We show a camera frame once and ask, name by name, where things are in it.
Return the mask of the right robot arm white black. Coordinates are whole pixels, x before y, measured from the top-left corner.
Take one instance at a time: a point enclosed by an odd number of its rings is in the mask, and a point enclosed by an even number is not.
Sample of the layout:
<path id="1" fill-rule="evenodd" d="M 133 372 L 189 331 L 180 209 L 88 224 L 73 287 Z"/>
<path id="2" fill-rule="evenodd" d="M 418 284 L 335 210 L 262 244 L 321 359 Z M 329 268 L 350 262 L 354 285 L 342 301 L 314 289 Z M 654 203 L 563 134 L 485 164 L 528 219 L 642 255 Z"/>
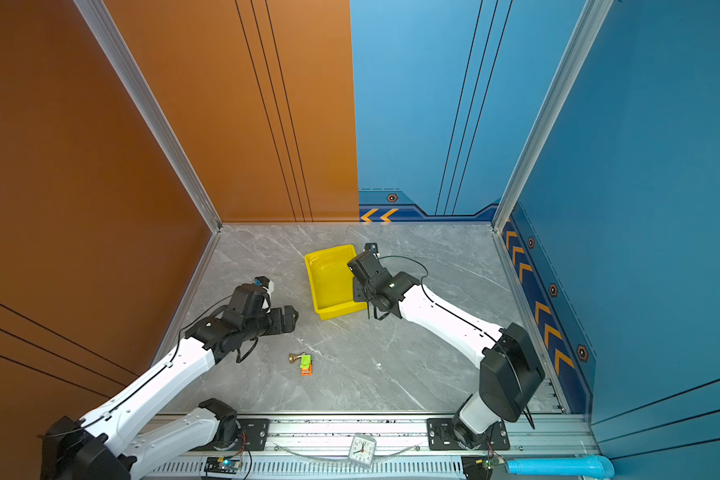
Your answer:
<path id="1" fill-rule="evenodd" d="M 451 423 L 458 444 L 476 449 L 500 422 L 527 419 L 528 404 L 546 373 L 529 332 L 477 318 L 438 297 L 407 272 L 391 274 L 369 248 L 347 263 L 356 296 L 373 306 L 374 318 L 393 315 L 418 325 L 463 354 L 478 370 L 478 388 Z"/>

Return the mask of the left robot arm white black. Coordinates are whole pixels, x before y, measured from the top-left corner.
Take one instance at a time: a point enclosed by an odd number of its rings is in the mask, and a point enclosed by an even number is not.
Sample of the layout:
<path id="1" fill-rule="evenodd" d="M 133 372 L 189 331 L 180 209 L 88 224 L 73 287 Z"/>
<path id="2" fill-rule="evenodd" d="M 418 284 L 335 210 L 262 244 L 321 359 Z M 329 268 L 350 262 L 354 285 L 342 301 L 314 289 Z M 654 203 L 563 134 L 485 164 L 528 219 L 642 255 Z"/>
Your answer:
<path id="1" fill-rule="evenodd" d="M 221 400 L 201 402 L 184 417 L 144 433 L 143 428 L 196 378 L 228 355 L 246 359 L 244 343 L 289 334 L 298 311 L 271 303 L 266 277 L 235 288 L 220 305 L 179 333 L 156 365 L 78 420 L 67 416 L 42 435 L 43 479 L 141 479 L 196 447 L 242 449 L 238 413 Z"/>

